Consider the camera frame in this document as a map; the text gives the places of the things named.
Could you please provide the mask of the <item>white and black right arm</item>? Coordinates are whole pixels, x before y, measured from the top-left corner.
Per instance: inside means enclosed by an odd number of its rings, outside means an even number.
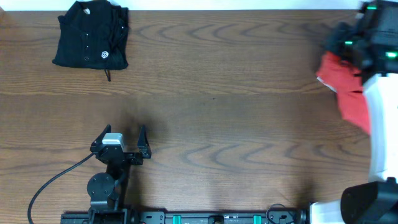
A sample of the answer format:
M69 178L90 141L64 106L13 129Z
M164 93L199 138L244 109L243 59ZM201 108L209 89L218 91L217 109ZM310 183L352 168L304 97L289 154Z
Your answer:
M339 200L263 213L143 212L142 223L397 223L397 1L365 2L351 27L341 23L329 46L361 70L371 137L369 181Z

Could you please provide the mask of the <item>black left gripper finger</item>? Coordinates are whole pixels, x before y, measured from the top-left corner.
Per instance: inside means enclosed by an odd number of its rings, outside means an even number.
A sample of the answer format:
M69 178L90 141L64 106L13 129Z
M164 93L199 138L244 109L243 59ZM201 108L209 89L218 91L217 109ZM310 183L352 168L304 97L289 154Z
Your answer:
M137 147L139 149L139 152L141 153L141 156L143 159L150 159L152 157L152 151L147 139L147 133L146 133L146 126L142 125L140 132L139 132L139 137L137 141Z
M91 143L90 151L91 152L99 152L103 148L103 142L105 135L111 132L111 125L108 124L101 134Z

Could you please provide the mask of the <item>orange red t-shirt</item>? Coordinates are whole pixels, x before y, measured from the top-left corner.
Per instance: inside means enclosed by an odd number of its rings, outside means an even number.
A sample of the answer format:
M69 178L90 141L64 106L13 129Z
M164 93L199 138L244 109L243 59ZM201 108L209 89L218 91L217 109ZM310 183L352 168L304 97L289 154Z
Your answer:
M360 73L352 63L327 51L316 75L318 81L335 93L341 117L369 134L369 113Z

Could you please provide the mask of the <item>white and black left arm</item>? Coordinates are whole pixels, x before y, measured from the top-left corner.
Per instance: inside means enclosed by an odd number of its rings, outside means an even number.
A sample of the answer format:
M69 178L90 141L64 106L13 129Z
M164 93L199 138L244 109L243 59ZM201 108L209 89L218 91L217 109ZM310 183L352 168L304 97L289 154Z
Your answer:
M106 165L87 183L90 196L89 224L131 223L131 211L124 205L130 167L143 164L140 152L125 152L121 133L112 133L107 125L91 143L90 151Z

